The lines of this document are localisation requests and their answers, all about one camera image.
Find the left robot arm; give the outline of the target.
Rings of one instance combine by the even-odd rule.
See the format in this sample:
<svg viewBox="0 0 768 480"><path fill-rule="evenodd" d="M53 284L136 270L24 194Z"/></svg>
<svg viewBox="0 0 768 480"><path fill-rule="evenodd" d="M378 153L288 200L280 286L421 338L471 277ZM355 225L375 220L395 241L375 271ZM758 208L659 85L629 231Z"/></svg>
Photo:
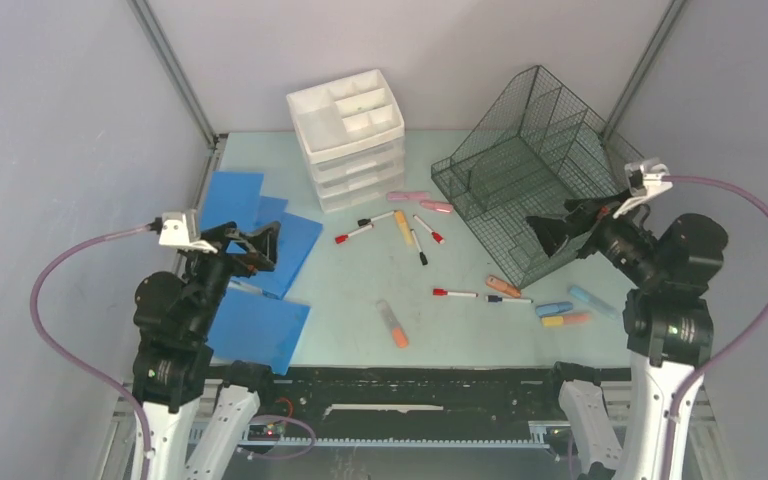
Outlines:
<svg viewBox="0 0 768 480"><path fill-rule="evenodd" d="M274 408L275 376L263 364L235 361L227 366L213 415L190 451L188 439L214 355L208 334L232 278L274 270L281 225L270 222L244 233L227 222L199 232L185 215L175 214L150 228L160 245L184 257L185 272L156 272L135 292L140 343L132 394L146 417L137 436L151 447L136 453L132 476L220 479L249 422Z"/></svg>

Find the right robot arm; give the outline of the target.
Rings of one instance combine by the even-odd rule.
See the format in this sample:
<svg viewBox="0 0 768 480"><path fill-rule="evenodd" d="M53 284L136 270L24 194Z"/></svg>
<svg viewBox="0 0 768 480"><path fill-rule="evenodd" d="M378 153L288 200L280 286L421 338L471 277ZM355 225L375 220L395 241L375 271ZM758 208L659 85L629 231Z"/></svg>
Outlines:
<svg viewBox="0 0 768 480"><path fill-rule="evenodd" d="M561 217L529 216L548 256L584 237L577 256L603 255L634 285L623 325L631 353L631 412L617 439L592 368L546 385L545 411L568 419L583 479L679 479L690 417L702 381L683 383L711 357L713 321L703 296L721 270L726 231L700 214L677 217L661 237L620 211L621 193L567 200Z"/></svg>

